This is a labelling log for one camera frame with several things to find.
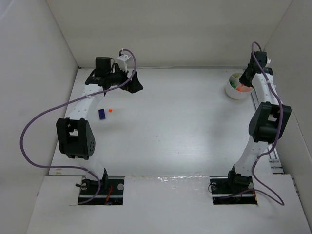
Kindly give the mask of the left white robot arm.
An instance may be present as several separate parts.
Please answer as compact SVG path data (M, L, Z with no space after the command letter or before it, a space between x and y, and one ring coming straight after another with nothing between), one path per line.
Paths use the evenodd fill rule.
M106 170L94 156L96 140L89 123L98 104L110 88L132 94L143 90L137 72L129 73L127 69L132 59L131 55L120 54L111 63L110 57L97 57L95 68L85 81L82 99L66 117L56 122L60 153L72 161L70 168L84 171L86 184L91 183L91 176L96 176L96 181L105 186Z

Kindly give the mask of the white divided round container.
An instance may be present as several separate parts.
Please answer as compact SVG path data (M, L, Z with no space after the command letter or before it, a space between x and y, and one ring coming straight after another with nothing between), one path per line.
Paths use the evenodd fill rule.
M234 100L244 100L253 91L252 87L244 86L240 83L239 79L242 73L234 73L230 75L229 80L225 85L226 94Z

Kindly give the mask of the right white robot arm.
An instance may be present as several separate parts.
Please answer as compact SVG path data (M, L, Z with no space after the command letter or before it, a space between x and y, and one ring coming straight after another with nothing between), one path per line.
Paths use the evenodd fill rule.
M266 66L267 63L266 52L252 52L239 79L241 84L254 88L259 105L249 123L247 146L228 173L227 187L232 193L251 190L257 162L267 154L269 145L276 147L292 112L291 107L284 105L279 98L273 83L273 71Z

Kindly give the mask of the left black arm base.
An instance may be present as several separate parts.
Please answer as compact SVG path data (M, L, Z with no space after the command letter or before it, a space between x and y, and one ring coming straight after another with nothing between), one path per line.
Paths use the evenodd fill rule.
M99 193L91 201L98 189L96 180L87 180L84 176L76 186L79 188L78 204L80 205L123 205L124 176L108 176L105 185L101 185Z

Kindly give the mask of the purple lego brick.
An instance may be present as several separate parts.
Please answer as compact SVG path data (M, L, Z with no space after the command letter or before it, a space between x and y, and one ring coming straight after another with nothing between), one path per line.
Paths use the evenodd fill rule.
M100 120L106 119L106 115L105 115L105 110L104 109L99 109L98 110L98 115L99 115L99 119Z

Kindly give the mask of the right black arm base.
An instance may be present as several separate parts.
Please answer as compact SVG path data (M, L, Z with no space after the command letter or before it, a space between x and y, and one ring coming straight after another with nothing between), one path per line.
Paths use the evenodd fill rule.
M208 191L214 205L257 205L253 189L248 185L230 182L226 176L211 176Z

